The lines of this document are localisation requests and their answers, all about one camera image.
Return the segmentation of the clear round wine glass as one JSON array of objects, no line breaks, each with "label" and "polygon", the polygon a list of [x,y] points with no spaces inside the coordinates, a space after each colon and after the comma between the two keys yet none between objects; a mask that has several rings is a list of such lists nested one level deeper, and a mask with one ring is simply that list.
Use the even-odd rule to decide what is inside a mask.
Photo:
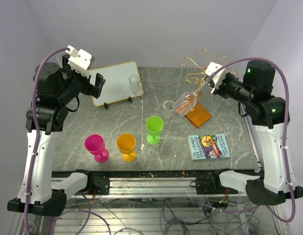
[{"label": "clear round wine glass", "polygon": [[185,92],[181,94],[172,106],[175,113],[182,117],[189,113],[196,105],[197,97],[206,84],[207,82],[204,81],[194,92]]}]

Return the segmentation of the pink plastic goblet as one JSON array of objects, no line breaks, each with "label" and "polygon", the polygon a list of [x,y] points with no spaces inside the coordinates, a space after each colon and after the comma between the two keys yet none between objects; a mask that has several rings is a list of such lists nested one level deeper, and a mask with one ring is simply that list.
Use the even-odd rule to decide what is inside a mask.
[{"label": "pink plastic goblet", "polygon": [[86,138],[84,145],[98,163],[104,163],[108,160],[109,152],[105,148],[105,142],[102,136],[92,134]]}]

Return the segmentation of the orange plastic goblet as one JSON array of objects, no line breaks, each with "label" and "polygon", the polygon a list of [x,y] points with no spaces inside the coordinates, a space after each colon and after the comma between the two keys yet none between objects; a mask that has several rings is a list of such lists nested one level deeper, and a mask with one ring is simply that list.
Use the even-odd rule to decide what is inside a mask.
[{"label": "orange plastic goblet", "polygon": [[124,133],[117,139],[117,147],[126,162],[132,162],[136,158],[136,139],[132,134]]}]

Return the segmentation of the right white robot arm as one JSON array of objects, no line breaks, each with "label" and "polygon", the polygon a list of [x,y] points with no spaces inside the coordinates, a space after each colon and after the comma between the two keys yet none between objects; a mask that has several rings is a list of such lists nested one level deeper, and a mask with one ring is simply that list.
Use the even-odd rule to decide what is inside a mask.
[{"label": "right white robot arm", "polygon": [[211,180],[210,188],[217,194],[232,188],[246,193],[255,205],[275,206],[287,199],[303,197],[303,187],[295,179],[286,146],[289,95],[281,98],[271,94],[275,73],[281,72],[273,62],[261,58],[247,61],[242,81],[214,62],[209,63],[205,75],[212,94],[245,106],[245,115],[251,118],[260,140],[263,174],[221,170]]}]

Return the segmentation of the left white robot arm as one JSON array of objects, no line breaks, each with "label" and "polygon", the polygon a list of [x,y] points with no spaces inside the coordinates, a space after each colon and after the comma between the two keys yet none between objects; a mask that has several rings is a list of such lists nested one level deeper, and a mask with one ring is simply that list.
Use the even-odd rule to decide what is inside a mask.
[{"label": "left white robot arm", "polygon": [[90,82],[93,60],[86,52],[69,52],[61,65],[47,61],[36,68],[34,100],[26,112],[28,151],[23,183],[17,197],[8,201],[9,211],[59,216],[74,194],[94,190],[87,170],[75,170],[58,182],[52,179],[55,148],[70,112],[68,104],[79,94],[100,97],[105,83],[101,74],[95,75],[94,84]]}]

